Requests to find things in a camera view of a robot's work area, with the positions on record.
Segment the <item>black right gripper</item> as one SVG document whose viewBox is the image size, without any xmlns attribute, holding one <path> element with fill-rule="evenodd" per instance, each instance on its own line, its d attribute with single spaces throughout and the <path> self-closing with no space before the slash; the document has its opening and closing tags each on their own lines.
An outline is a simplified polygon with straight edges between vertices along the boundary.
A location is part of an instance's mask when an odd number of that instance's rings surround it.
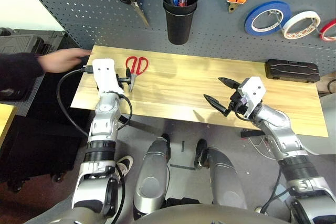
<svg viewBox="0 0 336 224">
<path fill-rule="evenodd" d="M 210 95 L 203 94 L 205 100 L 217 111 L 219 111 L 224 117 L 227 117 L 229 113 L 234 112 L 235 108 L 237 108 L 237 113 L 244 115 L 247 111 L 247 106 L 242 101 L 242 96 L 238 92 L 238 87 L 240 86 L 239 82 L 236 82 L 235 80 L 219 77 L 218 80 L 222 82 L 224 85 L 231 89 L 235 89 L 235 92 L 230 97 L 230 103 L 228 106 L 228 109 L 225 108 L 218 100 L 213 98 Z"/>
</svg>

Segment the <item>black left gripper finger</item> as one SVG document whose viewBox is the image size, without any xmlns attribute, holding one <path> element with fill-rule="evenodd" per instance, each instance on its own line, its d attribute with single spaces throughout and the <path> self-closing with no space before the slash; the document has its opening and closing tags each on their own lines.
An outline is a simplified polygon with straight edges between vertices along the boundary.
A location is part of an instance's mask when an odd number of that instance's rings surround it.
<svg viewBox="0 0 336 224">
<path fill-rule="evenodd" d="M 126 83 L 127 85 L 131 84 L 131 70 L 129 67 L 126 68 L 126 77 L 122 78 L 119 77 L 119 75 L 117 74 L 117 82 L 118 85 L 123 85 L 124 83 Z"/>
</svg>

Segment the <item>bystander bare hand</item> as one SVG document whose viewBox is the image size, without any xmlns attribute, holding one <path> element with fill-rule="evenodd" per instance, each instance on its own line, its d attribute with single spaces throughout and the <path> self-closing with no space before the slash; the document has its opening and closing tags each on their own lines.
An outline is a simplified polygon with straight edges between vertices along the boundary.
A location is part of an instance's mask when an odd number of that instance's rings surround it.
<svg viewBox="0 0 336 224">
<path fill-rule="evenodd" d="M 73 69 L 81 63 L 81 58 L 89 56 L 91 50 L 81 48 L 61 49 L 37 57 L 44 72 L 62 73 Z"/>
</svg>

